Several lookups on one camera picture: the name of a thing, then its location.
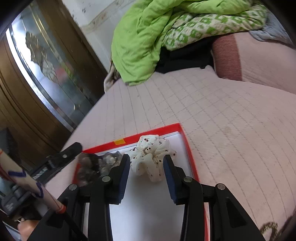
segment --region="glass panel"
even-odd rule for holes
[[[19,68],[25,68],[31,79],[28,83],[57,119],[73,131],[97,99],[67,60],[35,1],[14,20],[9,35],[21,60]]]

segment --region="wall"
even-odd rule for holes
[[[107,71],[114,29],[134,1],[62,0]]]

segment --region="brown stripe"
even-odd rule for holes
[[[215,70],[220,78],[242,81],[239,50],[233,34],[223,35],[213,43]]]

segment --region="black device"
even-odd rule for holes
[[[164,171],[170,196],[176,205],[184,205],[180,241],[204,241],[204,202],[210,208],[210,241],[264,241],[260,231],[224,184],[215,187],[200,184],[175,167],[171,157],[164,157]],[[71,184],[58,198],[67,206],[67,213],[82,230],[85,203],[89,202],[88,240],[112,241],[109,204],[120,204],[124,196],[130,158],[123,155],[119,166],[108,176],[92,184],[78,187]],[[80,240],[54,211],[41,219],[28,241]]]
[[[75,142],[64,151],[46,157],[36,169],[29,173],[29,175],[34,180],[46,184],[81,152],[82,145]],[[2,210],[8,216],[11,216],[30,196],[30,192],[16,184],[12,184],[11,192],[1,200]]]

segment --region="yellow sticker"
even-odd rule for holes
[[[114,141],[115,145],[121,145],[121,144],[125,144],[125,143],[126,142],[124,141],[124,139],[119,139],[119,140]]]

